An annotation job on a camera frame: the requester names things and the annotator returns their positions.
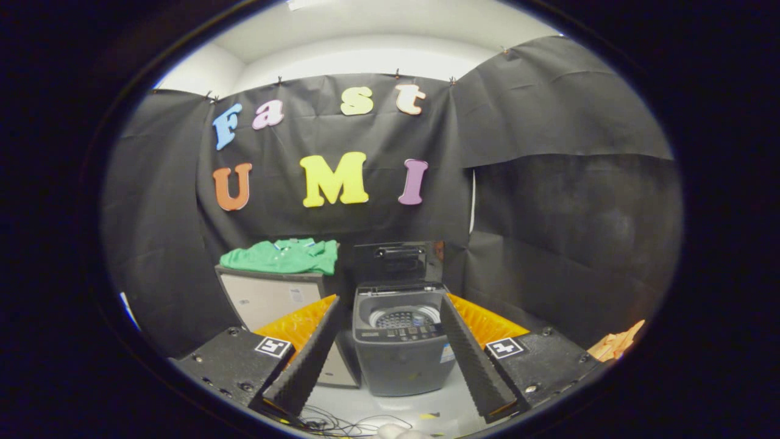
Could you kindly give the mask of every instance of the green shirt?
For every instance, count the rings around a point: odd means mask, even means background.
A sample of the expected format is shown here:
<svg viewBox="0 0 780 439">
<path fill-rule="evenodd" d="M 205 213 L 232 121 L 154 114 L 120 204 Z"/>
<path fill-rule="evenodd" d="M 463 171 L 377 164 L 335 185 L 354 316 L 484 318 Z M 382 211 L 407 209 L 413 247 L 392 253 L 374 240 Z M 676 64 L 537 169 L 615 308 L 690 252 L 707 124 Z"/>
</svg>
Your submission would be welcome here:
<svg viewBox="0 0 780 439">
<path fill-rule="evenodd" d="M 250 248 L 237 248 L 222 255 L 225 268 L 263 273 L 309 273 L 333 275 L 336 241 L 314 242 L 312 238 L 262 241 Z"/>
</svg>

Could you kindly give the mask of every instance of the foam letter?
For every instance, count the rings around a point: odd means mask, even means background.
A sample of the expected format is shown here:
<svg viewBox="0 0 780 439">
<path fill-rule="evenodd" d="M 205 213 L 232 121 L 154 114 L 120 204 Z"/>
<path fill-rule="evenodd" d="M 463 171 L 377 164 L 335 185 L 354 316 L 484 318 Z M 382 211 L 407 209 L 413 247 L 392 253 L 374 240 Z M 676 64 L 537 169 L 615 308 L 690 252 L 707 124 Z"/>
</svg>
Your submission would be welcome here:
<svg viewBox="0 0 780 439">
<path fill-rule="evenodd" d="M 325 200 L 320 196 L 320 188 L 325 197 L 328 197 L 328 201 L 334 204 L 342 186 L 342 203 L 367 202 L 368 194 L 363 189 L 365 161 L 366 155 L 362 152 L 347 152 L 336 166 L 336 172 L 333 172 L 321 155 L 303 157 L 300 160 L 300 165 L 306 170 L 306 198 L 303 199 L 303 205 L 319 207 L 325 204 Z"/>
<path fill-rule="evenodd" d="M 285 115 L 282 114 L 282 101 L 279 101 L 278 99 L 260 105 L 255 114 L 257 114 L 257 117 L 255 117 L 252 122 L 252 128 L 255 130 L 273 127 L 285 117 Z"/>
<path fill-rule="evenodd" d="M 370 112 L 374 107 L 374 101 L 370 98 L 372 94 L 368 87 L 347 88 L 342 93 L 342 112 L 347 116 Z"/>
<path fill-rule="evenodd" d="M 406 185 L 403 188 L 403 195 L 398 197 L 398 202 L 406 205 L 420 204 L 423 202 L 420 197 L 420 187 L 423 185 L 423 173 L 428 169 L 428 164 L 422 160 L 409 159 L 403 165 L 408 169 Z"/>
<path fill-rule="evenodd" d="M 236 136 L 230 130 L 235 130 L 239 124 L 236 114 L 241 112 L 241 104 L 235 104 L 230 109 L 214 119 L 214 128 L 217 129 L 217 151 L 223 149 Z"/>
<path fill-rule="evenodd" d="M 228 190 L 230 168 L 220 168 L 214 171 L 212 176 L 214 177 L 219 207 L 227 211 L 243 209 L 249 201 L 249 171 L 251 170 L 251 163 L 241 163 L 236 166 L 236 173 L 239 174 L 239 194 L 235 198 L 230 196 Z"/>
<path fill-rule="evenodd" d="M 423 112 L 422 108 L 414 105 L 415 99 L 425 99 L 425 93 L 420 91 L 420 87 L 413 84 L 402 84 L 396 85 L 395 89 L 401 91 L 398 93 L 398 99 L 395 100 L 395 105 L 398 106 L 399 110 L 411 115 Z"/>
</svg>

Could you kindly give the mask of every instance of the letter m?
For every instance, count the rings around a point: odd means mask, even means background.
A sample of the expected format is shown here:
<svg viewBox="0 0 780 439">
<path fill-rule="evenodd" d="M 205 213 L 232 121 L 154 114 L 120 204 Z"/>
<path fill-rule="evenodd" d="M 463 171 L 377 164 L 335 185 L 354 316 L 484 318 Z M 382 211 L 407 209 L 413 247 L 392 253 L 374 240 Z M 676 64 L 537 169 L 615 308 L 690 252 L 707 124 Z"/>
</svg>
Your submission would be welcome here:
<svg viewBox="0 0 780 439">
<path fill-rule="evenodd" d="M 325 203 L 320 196 L 320 189 L 331 204 L 342 187 L 344 191 L 341 202 L 344 204 L 364 203 L 368 194 L 363 189 L 363 162 L 366 155 L 362 152 L 347 152 L 342 156 L 336 171 L 333 172 L 321 155 L 310 155 L 300 160 L 300 165 L 306 170 L 306 198 L 303 205 L 319 207 Z"/>
</svg>

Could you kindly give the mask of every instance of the white wall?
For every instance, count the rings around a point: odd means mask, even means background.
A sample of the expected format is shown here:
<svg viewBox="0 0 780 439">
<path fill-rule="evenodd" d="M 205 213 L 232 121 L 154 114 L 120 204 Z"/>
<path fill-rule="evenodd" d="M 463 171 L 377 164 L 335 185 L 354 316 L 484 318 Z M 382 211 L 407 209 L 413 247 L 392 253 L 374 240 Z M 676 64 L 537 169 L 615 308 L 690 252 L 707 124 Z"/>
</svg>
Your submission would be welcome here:
<svg viewBox="0 0 780 439">
<path fill-rule="evenodd" d="M 225 97 L 232 93 L 245 67 L 232 53 L 217 45 L 207 44 L 171 69 L 157 88 L 189 91 L 198 95 L 206 95 L 211 91 L 210 96 Z"/>
<path fill-rule="evenodd" d="M 282 80 L 340 73 L 395 73 L 459 78 L 500 52 L 458 41 L 413 35 L 366 35 L 319 41 L 252 62 L 232 93 Z"/>
</svg>

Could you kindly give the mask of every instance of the black curtain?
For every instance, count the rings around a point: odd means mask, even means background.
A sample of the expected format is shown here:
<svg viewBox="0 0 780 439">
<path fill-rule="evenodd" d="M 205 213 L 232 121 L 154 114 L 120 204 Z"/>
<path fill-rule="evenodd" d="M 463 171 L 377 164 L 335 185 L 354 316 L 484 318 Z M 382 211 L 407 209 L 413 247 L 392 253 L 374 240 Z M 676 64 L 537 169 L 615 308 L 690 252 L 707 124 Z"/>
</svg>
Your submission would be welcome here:
<svg viewBox="0 0 780 439">
<path fill-rule="evenodd" d="M 416 84 L 419 115 L 400 112 L 398 84 Z M 341 113 L 341 93 L 369 87 L 373 109 Z M 252 128 L 257 107 L 283 102 L 281 123 Z M 235 137 L 217 151 L 215 117 L 236 103 Z M 150 93 L 117 145 L 104 197 L 104 238 L 109 265 L 126 290 L 140 325 L 170 356 L 186 354 L 234 324 L 214 265 L 234 248 L 288 237 L 336 239 L 336 274 L 328 294 L 351 302 L 355 244 L 445 241 L 444 282 L 461 294 L 472 195 L 471 172 L 459 164 L 450 84 L 378 74 L 291 80 L 244 91 L 211 104 L 174 91 Z M 347 152 L 363 152 L 364 204 L 327 201 L 307 208 L 300 160 L 322 155 L 336 169 Z M 403 205 L 407 159 L 424 160 L 419 205 Z M 251 163 L 246 206 L 225 211 L 217 203 L 212 173 Z M 236 173 L 230 194 L 239 192 Z M 136 193 L 143 193 L 139 202 Z"/>
<path fill-rule="evenodd" d="M 396 107 L 416 84 L 420 115 Z M 369 87 L 373 109 L 342 114 Z M 283 102 L 284 119 L 252 128 Z M 212 122 L 236 103 L 235 138 Z M 332 170 L 363 152 L 364 204 L 303 206 L 300 160 Z M 419 205 L 402 205 L 404 162 L 428 162 Z M 250 198 L 227 212 L 212 173 L 251 163 Z M 472 176 L 476 177 L 470 234 Z M 631 87 L 586 49 L 546 37 L 501 53 L 455 85 L 381 74 L 285 81 L 210 102 L 150 93 L 116 146 L 103 205 L 109 266 L 145 332 L 178 356 L 236 324 L 213 267 L 234 248 L 287 237 L 342 246 L 329 294 L 353 298 L 355 244 L 436 241 L 453 293 L 534 330 L 553 324 L 583 347 L 651 316 L 682 231 L 672 152 Z"/>
<path fill-rule="evenodd" d="M 565 37 L 516 46 L 453 92 L 476 176 L 464 297 L 547 320 L 583 348 L 646 319 L 682 235 L 672 150 L 613 70 Z"/>
<path fill-rule="evenodd" d="M 239 322 L 218 294 L 197 215 L 198 145 L 212 110 L 202 96 L 150 94 L 115 143 L 101 197 L 117 294 L 163 355 L 184 355 Z"/>
</svg>

